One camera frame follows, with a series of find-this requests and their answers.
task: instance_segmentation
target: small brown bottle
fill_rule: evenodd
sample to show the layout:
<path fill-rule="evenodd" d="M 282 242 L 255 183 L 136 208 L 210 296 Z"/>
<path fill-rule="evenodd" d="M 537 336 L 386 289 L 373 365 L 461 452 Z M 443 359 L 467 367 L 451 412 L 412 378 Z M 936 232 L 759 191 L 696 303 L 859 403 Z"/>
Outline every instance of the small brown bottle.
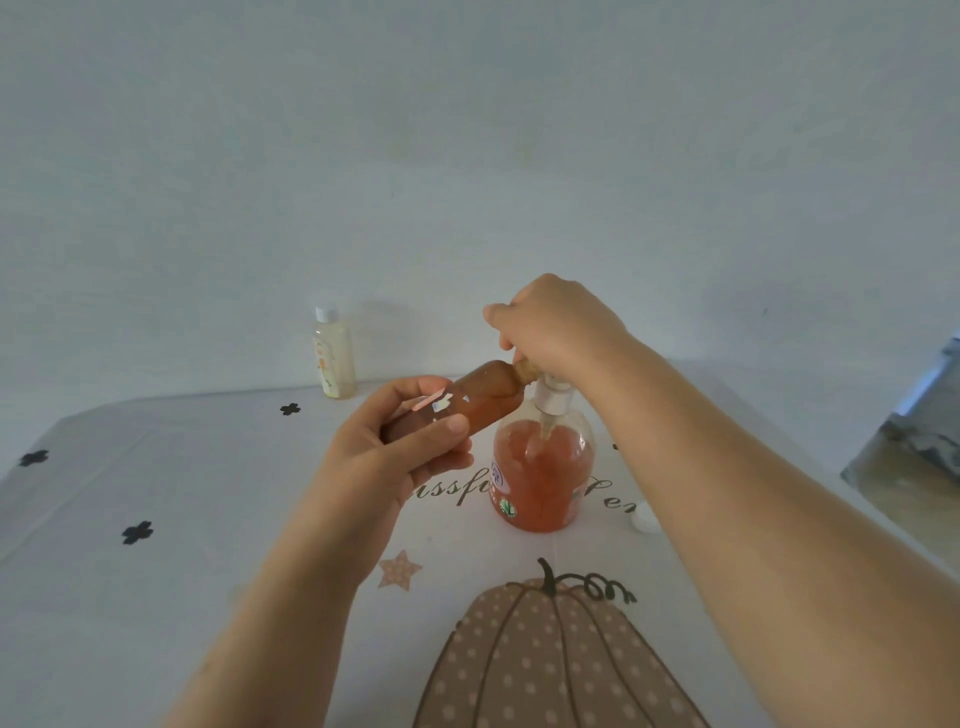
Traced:
<path fill-rule="evenodd" d="M 527 359 L 521 359 L 516 364 L 499 359 L 488 361 L 383 425 L 380 439 L 392 443 L 430 423 L 458 413 L 467 415 L 470 434 L 476 434 L 520 407 L 523 404 L 523 390 L 537 381 L 538 377 L 540 370 Z"/>

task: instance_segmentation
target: white bottle cap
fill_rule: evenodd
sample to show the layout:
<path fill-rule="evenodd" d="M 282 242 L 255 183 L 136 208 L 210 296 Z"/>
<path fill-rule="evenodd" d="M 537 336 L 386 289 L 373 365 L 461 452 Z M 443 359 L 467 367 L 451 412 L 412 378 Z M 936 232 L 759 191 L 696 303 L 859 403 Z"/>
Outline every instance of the white bottle cap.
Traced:
<path fill-rule="evenodd" d="M 663 530 L 660 528 L 654 509 L 646 500 L 636 505 L 636 510 L 630 515 L 630 523 L 642 533 L 660 533 Z"/>
<path fill-rule="evenodd" d="M 317 312 L 317 321 L 321 324 L 336 324 L 340 319 L 340 312 L 337 310 L 336 303 L 319 305 L 314 310 Z"/>
<path fill-rule="evenodd" d="M 560 417 L 570 411 L 575 391 L 569 382 L 544 374 L 534 390 L 534 406 L 545 415 Z"/>

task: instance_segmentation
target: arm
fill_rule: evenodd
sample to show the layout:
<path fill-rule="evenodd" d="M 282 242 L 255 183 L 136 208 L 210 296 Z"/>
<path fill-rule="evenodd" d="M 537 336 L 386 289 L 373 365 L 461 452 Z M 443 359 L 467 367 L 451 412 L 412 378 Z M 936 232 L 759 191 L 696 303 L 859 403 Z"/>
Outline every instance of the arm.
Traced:
<path fill-rule="evenodd" d="M 333 690 L 353 596 L 422 483 L 472 463 L 463 415 L 384 446 L 377 433 L 405 400 L 448 384 L 388 384 L 337 431 L 233 621 L 165 728 L 316 728 Z"/>
<path fill-rule="evenodd" d="M 956 582 L 764 447 L 579 284 L 544 277 L 486 315 L 502 346 L 597 410 L 780 725 L 956 725 Z"/>

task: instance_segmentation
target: forearm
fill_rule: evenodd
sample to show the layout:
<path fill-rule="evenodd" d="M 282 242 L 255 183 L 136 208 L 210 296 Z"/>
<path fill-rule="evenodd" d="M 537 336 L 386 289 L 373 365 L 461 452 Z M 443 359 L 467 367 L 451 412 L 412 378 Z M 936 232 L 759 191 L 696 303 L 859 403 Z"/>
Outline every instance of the forearm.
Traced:
<path fill-rule="evenodd" d="M 336 677 L 351 589 L 275 550 L 165 728 L 316 728 Z"/>
<path fill-rule="evenodd" d="M 639 343 L 593 371 L 578 384 L 780 724 L 955 720 L 955 583 Z"/>

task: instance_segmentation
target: fingernail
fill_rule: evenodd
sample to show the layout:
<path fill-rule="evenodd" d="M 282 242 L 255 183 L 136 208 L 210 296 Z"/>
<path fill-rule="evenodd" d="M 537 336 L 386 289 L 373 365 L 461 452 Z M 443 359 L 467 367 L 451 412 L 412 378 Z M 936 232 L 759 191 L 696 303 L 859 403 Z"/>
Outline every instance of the fingernail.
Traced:
<path fill-rule="evenodd" d="M 467 415 L 452 415 L 446 418 L 446 428 L 454 435 L 463 435 L 470 429 Z"/>

